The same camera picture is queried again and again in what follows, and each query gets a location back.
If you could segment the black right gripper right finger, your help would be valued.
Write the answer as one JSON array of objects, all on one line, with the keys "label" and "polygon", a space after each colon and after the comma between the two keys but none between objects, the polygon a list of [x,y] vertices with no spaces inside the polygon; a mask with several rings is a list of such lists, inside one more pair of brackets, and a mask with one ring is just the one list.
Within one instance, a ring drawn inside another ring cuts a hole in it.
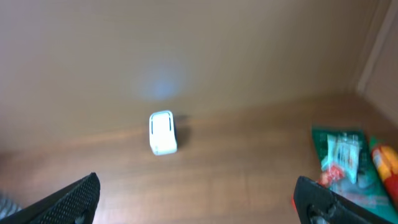
[{"label": "black right gripper right finger", "polygon": [[394,223],[395,210],[375,176],[343,179],[324,188],[300,176],[293,194],[301,223]]}]

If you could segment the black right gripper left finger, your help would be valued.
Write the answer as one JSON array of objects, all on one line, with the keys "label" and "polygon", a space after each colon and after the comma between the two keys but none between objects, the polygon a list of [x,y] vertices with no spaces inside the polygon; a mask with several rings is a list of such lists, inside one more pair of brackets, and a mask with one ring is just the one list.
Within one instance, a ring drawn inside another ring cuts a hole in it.
[{"label": "black right gripper left finger", "polygon": [[1,219],[3,224],[92,224],[100,199],[96,173]]}]

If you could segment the green 3M gloves packet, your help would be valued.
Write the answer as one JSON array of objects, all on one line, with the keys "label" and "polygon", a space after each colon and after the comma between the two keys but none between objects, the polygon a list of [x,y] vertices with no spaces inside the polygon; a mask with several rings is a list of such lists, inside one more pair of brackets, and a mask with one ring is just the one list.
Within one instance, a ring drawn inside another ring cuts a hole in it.
[{"label": "green 3M gloves packet", "polygon": [[356,205],[397,223],[397,212],[376,171],[368,139],[360,129],[312,128],[321,182]]}]

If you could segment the red chili sauce bottle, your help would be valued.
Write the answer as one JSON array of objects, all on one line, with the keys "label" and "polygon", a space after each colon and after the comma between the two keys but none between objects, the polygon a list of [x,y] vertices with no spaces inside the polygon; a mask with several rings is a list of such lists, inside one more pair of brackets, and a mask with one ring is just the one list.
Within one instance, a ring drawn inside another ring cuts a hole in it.
[{"label": "red chili sauce bottle", "polygon": [[397,209],[397,152],[375,137],[370,138],[369,148],[382,184]]}]

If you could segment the red Nescafe coffee stick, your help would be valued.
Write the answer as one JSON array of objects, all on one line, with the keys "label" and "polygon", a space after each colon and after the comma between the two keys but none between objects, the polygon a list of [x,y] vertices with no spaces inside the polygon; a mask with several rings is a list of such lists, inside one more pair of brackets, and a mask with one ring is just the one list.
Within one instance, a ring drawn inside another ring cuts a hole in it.
[{"label": "red Nescafe coffee stick", "polygon": [[318,185],[321,185],[324,188],[330,187],[334,182],[341,180],[345,177],[344,170],[335,164],[327,166],[326,170],[324,170],[319,179],[316,181]]}]

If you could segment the mint green tissue packet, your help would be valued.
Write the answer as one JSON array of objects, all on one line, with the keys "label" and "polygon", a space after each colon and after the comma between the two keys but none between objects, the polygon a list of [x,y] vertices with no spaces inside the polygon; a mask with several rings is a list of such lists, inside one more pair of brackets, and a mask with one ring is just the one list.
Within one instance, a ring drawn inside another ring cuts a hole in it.
[{"label": "mint green tissue packet", "polygon": [[326,135],[327,153],[321,161],[322,171],[340,173],[355,184],[357,182],[361,146],[357,136]]}]

